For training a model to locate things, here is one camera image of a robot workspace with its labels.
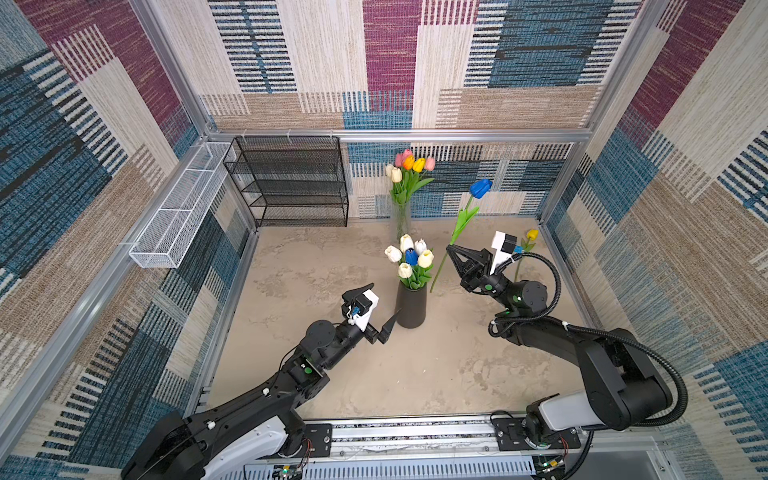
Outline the blue tulip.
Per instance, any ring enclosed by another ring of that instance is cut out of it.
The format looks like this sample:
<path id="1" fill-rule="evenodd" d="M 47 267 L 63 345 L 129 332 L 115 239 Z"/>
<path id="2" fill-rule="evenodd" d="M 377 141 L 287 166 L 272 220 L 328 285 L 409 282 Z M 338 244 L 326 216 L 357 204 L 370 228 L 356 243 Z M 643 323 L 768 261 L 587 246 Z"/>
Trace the blue tulip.
<path id="1" fill-rule="evenodd" d="M 418 264 L 419 256 L 420 254 L 414 248 L 409 248 L 404 252 L 404 260 L 410 266 Z"/>
<path id="2" fill-rule="evenodd" d="M 459 239 L 463 231 L 470 224 L 471 220 L 478 213 L 480 207 L 473 207 L 473 201 L 481 200 L 488 192 L 491 191 L 492 186 L 493 182 L 489 179 L 478 180 L 470 186 L 469 197 L 465 205 L 458 211 L 449 245 L 453 245 Z"/>

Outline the pink tulip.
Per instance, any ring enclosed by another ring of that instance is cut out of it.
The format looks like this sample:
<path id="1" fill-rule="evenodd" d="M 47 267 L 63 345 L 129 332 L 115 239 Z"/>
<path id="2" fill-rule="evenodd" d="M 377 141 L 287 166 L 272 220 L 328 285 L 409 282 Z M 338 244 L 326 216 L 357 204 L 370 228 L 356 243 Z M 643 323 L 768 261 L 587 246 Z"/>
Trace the pink tulip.
<path id="1" fill-rule="evenodd" d="M 405 161 L 412 156 L 412 151 L 410 149 L 405 149 L 403 152 L 398 153 L 395 157 L 394 166 L 397 168 L 401 168 L 404 166 Z"/>

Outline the yellow tulip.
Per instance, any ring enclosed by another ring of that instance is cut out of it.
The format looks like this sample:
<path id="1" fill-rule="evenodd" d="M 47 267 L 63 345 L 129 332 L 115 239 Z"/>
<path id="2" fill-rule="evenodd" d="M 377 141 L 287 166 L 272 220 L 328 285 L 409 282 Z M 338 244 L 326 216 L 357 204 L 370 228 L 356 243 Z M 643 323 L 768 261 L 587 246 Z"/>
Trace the yellow tulip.
<path id="1" fill-rule="evenodd" d="M 525 237 L 521 240 L 520 246 L 522 248 L 523 252 L 530 252 L 534 249 L 536 246 L 536 241 L 539 236 L 539 230 L 538 229 L 530 229 L 526 232 Z M 522 266 L 523 260 L 519 260 L 517 263 L 517 267 L 515 270 L 515 280 L 518 281 L 520 277 L 520 269 Z"/>

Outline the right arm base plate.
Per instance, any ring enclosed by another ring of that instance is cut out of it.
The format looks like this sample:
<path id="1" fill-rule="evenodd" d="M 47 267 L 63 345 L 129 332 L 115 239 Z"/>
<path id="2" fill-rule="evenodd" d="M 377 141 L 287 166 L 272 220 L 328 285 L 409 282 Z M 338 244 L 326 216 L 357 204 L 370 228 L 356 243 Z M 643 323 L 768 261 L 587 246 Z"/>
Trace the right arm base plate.
<path id="1" fill-rule="evenodd" d="M 579 450 L 582 440 L 575 429 L 552 431 L 536 421 L 495 412 L 490 417 L 498 449 L 502 452 Z"/>

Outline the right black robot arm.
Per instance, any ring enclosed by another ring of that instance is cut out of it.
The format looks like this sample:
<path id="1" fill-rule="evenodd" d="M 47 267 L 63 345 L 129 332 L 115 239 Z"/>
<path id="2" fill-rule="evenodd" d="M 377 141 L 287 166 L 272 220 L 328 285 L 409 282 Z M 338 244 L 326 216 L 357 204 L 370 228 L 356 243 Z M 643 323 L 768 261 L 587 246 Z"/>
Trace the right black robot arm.
<path id="1" fill-rule="evenodd" d="M 540 282 L 512 281 L 505 271 L 526 253 L 496 262 L 486 249 L 450 245 L 447 255 L 466 291 L 489 296 L 503 306 L 488 325 L 493 338 L 547 352 L 578 367 L 583 388 L 530 404 L 522 423 L 533 448 L 549 447 L 571 429 L 622 431 L 671 424 L 685 413 L 689 394 L 682 375 L 650 347 L 624 329 L 604 331 L 553 317 L 562 293 Z"/>

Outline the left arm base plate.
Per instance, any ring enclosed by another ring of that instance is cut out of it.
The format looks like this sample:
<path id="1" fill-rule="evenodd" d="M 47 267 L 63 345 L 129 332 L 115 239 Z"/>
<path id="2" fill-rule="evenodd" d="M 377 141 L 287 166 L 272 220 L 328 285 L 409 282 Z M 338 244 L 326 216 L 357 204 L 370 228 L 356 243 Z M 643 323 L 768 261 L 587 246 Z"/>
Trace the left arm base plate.
<path id="1" fill-rule="evenodd" d="M 288 459 L 327 458 L 331 455 L 332 440 L 331 423 L 309 423 L 287 438 L 278 455 Z"/>

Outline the clear glass vase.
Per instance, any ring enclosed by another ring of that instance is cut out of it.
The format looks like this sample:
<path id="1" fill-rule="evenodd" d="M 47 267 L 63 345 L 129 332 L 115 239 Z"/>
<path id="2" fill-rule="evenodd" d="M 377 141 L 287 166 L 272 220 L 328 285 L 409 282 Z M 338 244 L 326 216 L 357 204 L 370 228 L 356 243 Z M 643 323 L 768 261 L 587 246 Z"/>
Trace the clear glass vase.
<path id="1" fill-rule="evenodd" d="M 391 239 L 398 242 L 400 238 L 410 232 L 411 224 L 411 203 L 400 204 L 392 202 L 390 216 Z"/>

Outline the dark cylindrical vase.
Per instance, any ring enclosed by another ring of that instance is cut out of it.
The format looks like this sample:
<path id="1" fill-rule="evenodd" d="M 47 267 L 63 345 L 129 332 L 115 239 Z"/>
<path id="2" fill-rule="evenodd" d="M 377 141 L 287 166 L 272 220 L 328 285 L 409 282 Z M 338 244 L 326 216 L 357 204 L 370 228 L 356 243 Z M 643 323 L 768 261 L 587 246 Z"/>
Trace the dark cylindrical vase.
<path id="1" fill-rule="evenodd" d="M 398 285 L 395 311 L 396 322 L 406 329 L 420 327 L 427 313 L 427 288 L 410 289 L 403 283 Z"/>

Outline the cream yellow-tinged tulip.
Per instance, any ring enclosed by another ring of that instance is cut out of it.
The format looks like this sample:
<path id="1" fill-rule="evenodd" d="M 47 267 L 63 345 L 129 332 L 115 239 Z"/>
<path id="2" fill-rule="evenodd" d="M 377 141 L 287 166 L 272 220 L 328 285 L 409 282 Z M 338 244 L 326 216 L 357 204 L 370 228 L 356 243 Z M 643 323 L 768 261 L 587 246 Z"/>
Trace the cream yellow-tinged tulip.
<path id="1" fill-rule="evenodd" d="M 434 254 L 431 250 L 424 250 L 418 258 L 417 266 L 414 268 L 418 287 L 423 288 L 431 279 L 430 270 L 434 262 Z"/>

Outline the tulip bunch yellow orange pink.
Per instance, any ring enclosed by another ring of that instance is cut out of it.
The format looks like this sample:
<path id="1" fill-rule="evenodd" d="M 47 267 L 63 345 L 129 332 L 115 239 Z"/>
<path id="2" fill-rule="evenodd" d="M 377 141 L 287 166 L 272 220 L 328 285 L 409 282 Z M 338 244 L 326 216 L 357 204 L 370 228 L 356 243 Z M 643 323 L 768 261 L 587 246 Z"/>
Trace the tulip bunch yellow orange pink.
<path id="1" fill-rule="evenodd" d="M 433 181 L 430 173 L 435 167 L 434 158 L 416 158 L 412 152 L 412 156 L 400 168 L 403 174 L 402 204 L 409 202 L 416 191 Z"/>

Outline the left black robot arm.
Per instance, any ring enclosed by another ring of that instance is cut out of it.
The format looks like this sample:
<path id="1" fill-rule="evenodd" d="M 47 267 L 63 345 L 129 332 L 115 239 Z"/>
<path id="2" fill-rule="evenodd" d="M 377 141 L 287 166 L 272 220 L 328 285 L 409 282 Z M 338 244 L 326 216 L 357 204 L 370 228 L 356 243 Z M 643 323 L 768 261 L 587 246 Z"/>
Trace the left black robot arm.
<path id="1" fill-rule="evenodd" d="M 317 320 L 262 384 L 212 409 L 171 412 L 147 434 L 121 471 L 123 479 L 216 479 L 252 460 L 300 452 L 306 424 L 297 409 L 330 381 L 329 370 L 361 340 L 386 343 L 396 320 L 370 323 L 373 287 L 342 295 L 343 320 Z"/>

